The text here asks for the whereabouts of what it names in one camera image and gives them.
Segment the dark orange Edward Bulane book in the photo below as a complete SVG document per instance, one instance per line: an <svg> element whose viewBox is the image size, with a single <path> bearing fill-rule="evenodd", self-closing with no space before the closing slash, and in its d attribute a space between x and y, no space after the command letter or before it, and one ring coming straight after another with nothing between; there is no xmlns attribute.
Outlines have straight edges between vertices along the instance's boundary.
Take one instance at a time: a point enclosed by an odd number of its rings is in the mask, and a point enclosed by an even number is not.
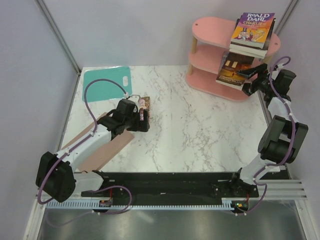
<svg viewBox="0 0 320 240"><path fill-rule="evenodd" d="M237 74L239 70L254 68L260 64L260 61L251 56L229 52L226 61L219 71L216 82L227 87L242 90L244 83L252 82L256 76L245 79Z"/></svg>

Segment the purple illustrated children's book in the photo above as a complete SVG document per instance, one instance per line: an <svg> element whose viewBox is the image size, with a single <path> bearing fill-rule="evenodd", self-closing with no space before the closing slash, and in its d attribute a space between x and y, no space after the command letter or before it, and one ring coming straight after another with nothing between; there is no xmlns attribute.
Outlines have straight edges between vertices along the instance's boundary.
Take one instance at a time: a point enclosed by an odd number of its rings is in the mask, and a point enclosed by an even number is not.
<svg viewBox="0 0 320 240"><path fill-rule="evenodd" d="M150 106L151 106L151 100L149 96L141 97L138 101L139 106L138 109L148 109L149 112L149 121L150 121Z"/></svg>

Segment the Roald Dahl Charlie book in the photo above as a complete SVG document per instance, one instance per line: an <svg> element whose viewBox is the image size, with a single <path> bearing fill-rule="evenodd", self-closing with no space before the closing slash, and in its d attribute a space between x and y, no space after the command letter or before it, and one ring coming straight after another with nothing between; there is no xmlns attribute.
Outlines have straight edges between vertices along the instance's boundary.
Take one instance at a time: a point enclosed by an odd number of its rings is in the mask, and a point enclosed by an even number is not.
<svg viewBox="0 0 320 240"><path fill-rule="evenodd" d="M231 43L262 49L274 17L275 13L244 12L236 24Z"/></svg>

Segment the Hamlet red cover book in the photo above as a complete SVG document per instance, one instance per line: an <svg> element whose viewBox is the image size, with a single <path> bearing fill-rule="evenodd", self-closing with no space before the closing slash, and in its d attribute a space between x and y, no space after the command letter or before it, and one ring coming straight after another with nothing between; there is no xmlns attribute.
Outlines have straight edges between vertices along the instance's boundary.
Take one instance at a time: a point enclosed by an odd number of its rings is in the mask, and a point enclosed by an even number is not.
<svg viewBox="0 0 320 240"><path fill-rule="evenodd" d="M225 62L226 62L226 59L228 57L228 54L229 52L228 51L224 51L223 52L223 55L222 55L222 59L221 59L221 62L220 62L220 66L219 66L219 71L222 69L222 67L224 66Z"/></svg>

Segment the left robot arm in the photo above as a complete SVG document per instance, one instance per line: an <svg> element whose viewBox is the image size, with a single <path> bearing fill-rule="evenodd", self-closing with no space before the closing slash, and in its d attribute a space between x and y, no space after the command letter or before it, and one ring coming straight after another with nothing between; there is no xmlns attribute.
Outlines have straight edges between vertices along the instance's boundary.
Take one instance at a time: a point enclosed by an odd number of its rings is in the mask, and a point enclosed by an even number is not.
<svg viewBox="0 0 320 240"><path fill-rule="evenodd" d="M124 131L147 132L149 111L140 113L141 97L132 95L119 101L117 107L97 120L93 128L76 142L57 153L44 153L35 180L39 192L47 193L59 203L66 201L73 193L94 192L106 196L110 185L95 172L75 171L100 147L115 140Z"/></svg>

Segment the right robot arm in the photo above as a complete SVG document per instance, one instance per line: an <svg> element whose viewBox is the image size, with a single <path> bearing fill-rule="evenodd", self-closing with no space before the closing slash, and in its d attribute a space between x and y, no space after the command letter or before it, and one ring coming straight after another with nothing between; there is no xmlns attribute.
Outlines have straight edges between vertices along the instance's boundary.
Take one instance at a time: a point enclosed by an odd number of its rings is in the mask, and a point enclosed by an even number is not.
<svg viewBox="0 0 320 240"><path fill-rule="evenodd" d="M288 92L296 74L282 69L280 65L275 66L273 71L268 71L267 67L264 63L237 71L245 79L257 76L251 83L246 83L242 90L248 96L262 92L272 119L258 144L258 155L232 175L229 191L235 197L253 192L258 180L271 169L292 163L309 130L306 124L297 120L291 109Z"/></svg>

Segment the Nineteen Eighty-Four book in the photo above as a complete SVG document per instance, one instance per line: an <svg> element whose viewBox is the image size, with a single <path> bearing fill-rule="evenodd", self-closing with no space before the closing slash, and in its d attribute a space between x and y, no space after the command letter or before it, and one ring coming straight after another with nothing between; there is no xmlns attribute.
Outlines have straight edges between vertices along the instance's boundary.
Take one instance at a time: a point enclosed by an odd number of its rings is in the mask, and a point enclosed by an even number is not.
<svg viewBox="0 0 320 240"><path fill-rule="evenodd" d="M260 52L252 53L252 52L242 51L242 50L238 50L238 49L234 49L234 48L230 48L229 51L231 53L236 53L236 54L254 57L254 58L258 58L258 59L264 59L267 54L267 51L260 51Z"/></svg>

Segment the teal plastic file folder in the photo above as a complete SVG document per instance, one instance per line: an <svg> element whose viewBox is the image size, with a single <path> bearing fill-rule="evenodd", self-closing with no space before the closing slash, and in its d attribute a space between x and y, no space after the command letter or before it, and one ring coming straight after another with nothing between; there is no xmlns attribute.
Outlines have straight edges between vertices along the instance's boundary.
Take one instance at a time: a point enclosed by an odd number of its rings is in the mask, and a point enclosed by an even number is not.
<svg viewBox="0 0 320 240"><path fill-rule="evenodd" d="M98 79L108 79L119 84L129 96L132 95L132 78L129 66L117 66L103 69L86 70L83 72L83 94L86 87ZM112 99L121 99L125 93L116 84L108 81L99 81L93 83L87 90L86 98L88 103L106 101Z"/></svg>

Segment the pink three-tier shelf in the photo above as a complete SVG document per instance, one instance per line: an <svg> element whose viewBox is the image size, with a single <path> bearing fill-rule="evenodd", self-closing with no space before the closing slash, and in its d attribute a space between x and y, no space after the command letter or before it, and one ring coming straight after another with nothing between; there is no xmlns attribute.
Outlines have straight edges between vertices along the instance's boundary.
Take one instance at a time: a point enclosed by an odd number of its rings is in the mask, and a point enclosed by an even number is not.
<svg viewBox="0 0 320 240"><path fill-rule="evenodd" d="M235 21L213 16L199 18L193 23L186 82L196 90L233 102L243 102L248 96L242 90L216 82L224 51L231 53L231 37L236 25ZM257 58L260 64L268 63L280 46L279 37L272 34L265 58Z"/></svg>

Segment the brown cardboard file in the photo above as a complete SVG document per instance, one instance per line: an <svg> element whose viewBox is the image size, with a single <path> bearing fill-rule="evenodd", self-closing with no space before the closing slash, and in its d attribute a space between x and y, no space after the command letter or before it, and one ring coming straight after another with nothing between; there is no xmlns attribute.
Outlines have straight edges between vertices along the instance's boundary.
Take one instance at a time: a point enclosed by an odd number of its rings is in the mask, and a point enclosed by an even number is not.
<svg viewBox="0 0 320 240"><path fill-rule="evenodd" d="M101 170L113 157L134 139L134 135L125 130L112 138L112 134L101 124L95 128L89 125L62 150L57 153L63 162L69 162L74 172Z"/></svg>

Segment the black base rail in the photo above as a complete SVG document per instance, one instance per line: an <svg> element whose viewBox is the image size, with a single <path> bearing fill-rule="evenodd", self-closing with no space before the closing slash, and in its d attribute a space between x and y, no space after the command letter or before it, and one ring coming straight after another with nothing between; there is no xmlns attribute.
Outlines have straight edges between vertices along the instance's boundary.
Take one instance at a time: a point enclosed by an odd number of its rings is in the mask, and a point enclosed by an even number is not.
<svg viewBox="0 0 320 240"><path fill-rule="evenodd" d="M247 193L230 188L235 172L98 172L99 192L82 197L111 197L116 204L221 204L223 198L257 198L258 188Z"/></svg>

